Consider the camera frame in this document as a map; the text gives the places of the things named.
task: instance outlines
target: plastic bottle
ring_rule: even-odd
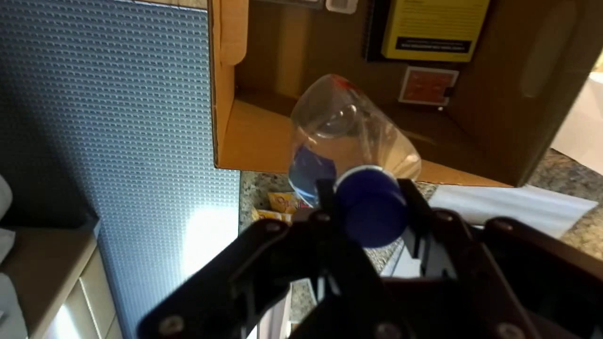
[[[349,212],[347,230],[356,242],[383,246],[401,232],[398,210],[405,204],[396,180],[417,180],[420,157],[396,125],[339,76],[315,82],[296,104],[292,123],[288,182],[296,195],[317,208],[317,182],[334,180],[337,204]],[[373,217],[383,221],[383,230],[366,227]]]

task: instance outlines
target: wooden cabinet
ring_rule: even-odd
[[[121,339],[92,230],[19,229],[0,270],[15,285],[32,339]]]

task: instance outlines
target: sticker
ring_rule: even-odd
[[[490,0],[392,0],[381,53],[396,61],[469,63]]]
[[[409,67],[398,102],[418,106],[449,106],[458,72]]]

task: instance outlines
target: white paper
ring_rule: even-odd
[[[400,244],[381,272],[381,278],[417,279],[420,278],[420,261],[415,261],[409,249]]]
[[[509,217],[552,238],[562,238],[597,202],[537,187],[488,189],[441,185],[432,197],[430,206],[452,210],[469,225],[484,225],[494,217]]]
[[[552,150],[603,176],[603,72],[590,74]]]

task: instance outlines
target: clear plastic bottle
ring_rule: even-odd
[[[420,172],[413,144],[339,76],[315,82],[294,108],[292,123],[294,159],[288,182],[311,208],[319,206],[315,183],[320,180],[341,182],[362,168],[392,180],[417,180]]]

